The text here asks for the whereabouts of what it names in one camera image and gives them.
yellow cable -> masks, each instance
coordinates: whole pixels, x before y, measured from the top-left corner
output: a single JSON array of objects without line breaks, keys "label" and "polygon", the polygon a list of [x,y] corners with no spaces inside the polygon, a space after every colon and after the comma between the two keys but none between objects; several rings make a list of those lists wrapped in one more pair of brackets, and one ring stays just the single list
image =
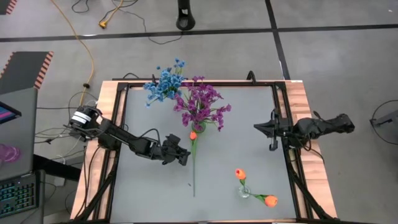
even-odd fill
[{"label": "yellow cable", "polygon": [[122,4],[123,4],[123,0],[120,0],[120,4],[116,7],[116,9],[114,9],[114,11],[112,12],[111,16],[107,20],[105,20],[103,22],[102,21],[99,22],[99,26],[102,29],[106,28],[106,25],[107,25],[108,21],[110,21],[112,19],[113,14],[122,6]]},{"label": "yellow cable", "polygon": [[[68,22],[70,28],[72,29],[73,34],[74,34],[75,37],[76,37],[76,40],[78,40],[78,41],[85,47],[85,49],[87,50],[88,55],[90,56],[90,59],[91,59],[91,74],[90,74],[90,77],[88,78],[88,81],[87,81],[87,84],[89,84],[89,82],[91,81],[91,79],[93,78],[93,75],[94,75],[94,58],[93,58],[93,56],[91,55],[91,52],[90,52],[90,50],[88,50],[88,47],[85,45],[85,43],[83,43],[83,41],[81,41],[81,40],[79,39],[79,36],[76,34],[76,31],[75,31],[75,29],[73,28],[72,24],[70,23],[69,19],[68,19],[68,18],[66,17],[66,15],[62,12],[62,10],[59,8],[59,6],[57,5],[57,3],[55,3],[54,0],[51,0],[51,2],[52,2],[52,4],[54,4],[54,6],[57,7],[57,9],[61,12],[62,16],[65,18],[65,20]],[[80,106],[83,104],[83,97],[84,97],[84,95],[85,95],[86,90],[87,90],[87,87],[85,87],[85,88],[83,89],[83,93],[81,94]]]}]

computer screen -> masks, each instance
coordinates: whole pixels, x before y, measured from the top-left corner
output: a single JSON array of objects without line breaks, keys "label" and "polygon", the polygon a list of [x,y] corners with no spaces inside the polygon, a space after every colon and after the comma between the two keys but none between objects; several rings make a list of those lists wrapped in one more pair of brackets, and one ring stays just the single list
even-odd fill
[{"label": "computer screen", "polygon": [[16,119],[21,116],[21,112],[8,106],[5,103],[0,102],[0,124],[3,124],[12,119]]}]

orange striped tape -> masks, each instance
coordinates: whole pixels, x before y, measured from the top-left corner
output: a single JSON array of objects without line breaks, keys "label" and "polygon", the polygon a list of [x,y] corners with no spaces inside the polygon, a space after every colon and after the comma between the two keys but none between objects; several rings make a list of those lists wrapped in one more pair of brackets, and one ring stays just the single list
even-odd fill
[{"label": "orange striped tape", "polygon": [[10,1],[10,3],[8,4],[7,9],[6,9],[7,15],[10,15],[12,13],[12,10],[14,10],[16,4],[17,4],[17,0]]},{"label": "orange striped tape", "polygon": [[51,62],[51,59],[52,59],[53,55],[54,55],[54,52],[49,52],[44,58],[44,62],[43,62],[42,68],[40,69],[39,74],[37,75],[37,78],[36,78],[36,81],[35,81],[35,85],[34,85],[34,87],[36,89],[38,89],[38,90],[40,89],[40,87],[43,84],[45,73],[49,69],[50,62]]},{"label": "orange striped tape", "polygon": [[4,72],[6,71],[6,68],[7,68],[8,64],[10,63],[10,60],[11,60],[12,56],[14,55],[14,53],[15,53],[15,52],[11,53],[10,58],[8,59],[6,65],[4,66],[2,72],[0,73],[0,78],[2,77],[2,75],[4,74]]}]

orange flower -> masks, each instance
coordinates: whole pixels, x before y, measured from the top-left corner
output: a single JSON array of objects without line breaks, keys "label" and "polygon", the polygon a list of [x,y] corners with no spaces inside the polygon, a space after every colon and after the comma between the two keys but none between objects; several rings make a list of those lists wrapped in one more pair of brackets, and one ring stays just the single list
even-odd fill
[{"label": "orange flower", "polygon": [[236,169],[235,175],[236,175],[236,178],[238,178],[239,180],[244,180],[246,178],[246,174],[244,173],[244,171],[242,169]]},{"label": "orange flower", "polygon": [[198,137],[198,136],[197,136],[196,132],[191,131],[191,135],[189,135],[189,138],[193,141],[193,140],[195,140],[197,137]]},{"label": "orange flower", "polygon": [[268,207],[275,207],[275,205],[278,203],[278,198],[273,195],[268,195],[268,196],[266,196],[266,199],[264,200],[264,202],[266,203],[266,205]]}]

desk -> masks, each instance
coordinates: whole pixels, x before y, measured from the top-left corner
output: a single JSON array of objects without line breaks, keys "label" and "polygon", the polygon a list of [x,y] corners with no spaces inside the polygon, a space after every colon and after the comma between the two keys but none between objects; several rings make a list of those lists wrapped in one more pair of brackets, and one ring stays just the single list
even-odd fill
[{"label": "desk", "polygon": [[[99,94],[98,100],[98,109],[100,109],[103,113],[105,118],[111,119],[113,115],[113,110],[115,108],[115,98],[118,88],[119,82],[130,82],[130,83],[140,83],[142,81],[106,81],[103,82],[101,87],[101,92]],[[251,82],[249,80],[220,80],[212,82]],[[287,96],[289,99],[290,110],[292,112],[293,121],[297,122],[298,119],[311,117],[310,108],[307,101],[307,96],[305,94],[305,89],[302,81],[275,81],[275,82],[285,82],[286,89],[287,89]],[[118,104],[118,107],[115,108],[117,110],[116,116],[116,124],[120,124],[121,122],[121,113],[124,109],[124,94],[125,92],[121,92],[121,101]],[[283,105],[283,97],[279,94],[279,100],[281,105]],[[316,141],[312,141],[312,147],[314,150],[320,152],[319,145]],[[91,158],[95,150],[97,149],[97,142],[90,141],[86,151],[86,164],[89,164]],[[87,195],[87,204],[91,201],[94,197],[95,193],[98,190],[101,171],[104,164],[104,155],[105,150],[100,149],[91,165],[91,173],[90,173],[90,182],[88,183],[88,195]],[[110,158],[114,157],[114,152],[111,152]],[[317,202],[325,209],[325,211],[333,216],[336,217],[335,206],[333,204],[333,199],[331,197],[331,192],[329,188],[328,179],[326,176],[325,166],[323,165],[322,160],[312,152],[302,151],[301,153],[301,160],[303,165],[303,171],[305,175],[305,180],[307,184],[307,188],[317,200]],[[110,171],[110,168],[113,164],[113,160],[110,159],[108,163],[107,171]],[[305,202],[302,194],[300,193],[299,189],[297,190],[297,198],[298,198],[298,207],[300,208],[301,217],[307,217],[305,213]],[[101,206],[99,208],[98,218],[105,218],[106,217],[106,204],[108,203],[109,197],[109,189],[104,193]],[[83,201],[85,199],[85,178],[84,172],[80,175],[80,181],[78,184],[75,203],[72,209],[71,218],[75,218]]]}]

